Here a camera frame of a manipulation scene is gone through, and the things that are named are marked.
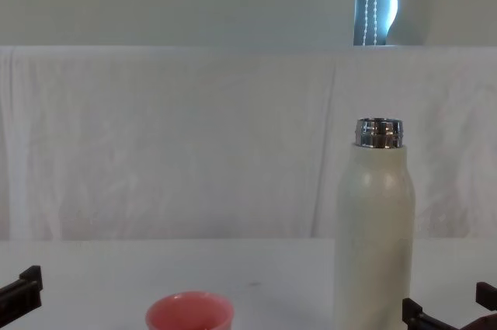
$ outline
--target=pink bowl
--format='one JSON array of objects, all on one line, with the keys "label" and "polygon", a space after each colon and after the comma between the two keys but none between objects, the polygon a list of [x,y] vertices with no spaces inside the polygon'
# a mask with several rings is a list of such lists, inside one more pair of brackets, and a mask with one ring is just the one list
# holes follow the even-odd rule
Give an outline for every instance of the pink bowl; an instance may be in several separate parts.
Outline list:
[{"label": "pink bowl", "polygon": [[149,330],[231,330],[233,307],[228,299],[202,291],[165,297],[147,311]]}]

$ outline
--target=silver bottle rim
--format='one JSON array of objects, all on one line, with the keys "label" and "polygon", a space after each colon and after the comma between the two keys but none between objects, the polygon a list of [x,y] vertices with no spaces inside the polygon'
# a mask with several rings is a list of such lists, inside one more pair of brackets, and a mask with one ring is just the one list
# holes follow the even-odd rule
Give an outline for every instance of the silver bottle rim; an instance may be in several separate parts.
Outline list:
[{"label": "silver bottle rim", "polygon": [[395,149],[402,147],[404,125],[390,118],[363,118],[357,120],[356,145],[363,148]]}]

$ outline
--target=white wall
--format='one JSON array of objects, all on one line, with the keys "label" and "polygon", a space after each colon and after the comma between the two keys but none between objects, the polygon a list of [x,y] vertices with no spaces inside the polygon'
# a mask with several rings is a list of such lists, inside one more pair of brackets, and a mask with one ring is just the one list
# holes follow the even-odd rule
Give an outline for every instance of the white wall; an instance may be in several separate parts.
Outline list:
[{"label": "white wall", "polygon": [[390,44],[497,45],[496,0],[399,0]]},{"label": "white wall", "polygon": [[0,44],[343,45],[354,0],[0,0]]}]

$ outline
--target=white water bottle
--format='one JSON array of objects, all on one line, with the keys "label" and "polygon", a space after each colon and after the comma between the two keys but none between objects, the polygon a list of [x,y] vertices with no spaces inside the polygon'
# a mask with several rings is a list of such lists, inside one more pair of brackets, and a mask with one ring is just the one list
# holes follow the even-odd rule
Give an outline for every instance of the white water bottle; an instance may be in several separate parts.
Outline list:
[{"label": "white water bottle", "polygon": [[405,330],[414,190],[402,122],[361,119],[339,187],[333,330]]}]

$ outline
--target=wrinkled fabric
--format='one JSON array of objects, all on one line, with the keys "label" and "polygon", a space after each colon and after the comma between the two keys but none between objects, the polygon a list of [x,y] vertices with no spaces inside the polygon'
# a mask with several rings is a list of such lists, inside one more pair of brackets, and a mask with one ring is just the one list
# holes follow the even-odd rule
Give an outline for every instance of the wrinkled fabric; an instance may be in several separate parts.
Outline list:
[{"label": "wrinkled fabric", "polygon": [[419,237],[497,236],[497,48],[0,48],[0,238],[332,237],[356,119]]},{"label": "wrinkled fabric", "polygon": [[311,234],[329,56],[20,47],[12,66],[11,238]]},{"label": "wrinkled fabric", "polygon": [[335,194],[356,119],[404,120],[418,237],[497,236],[497,48],[384,48],[336,58],[319,236],[333,235]]}]

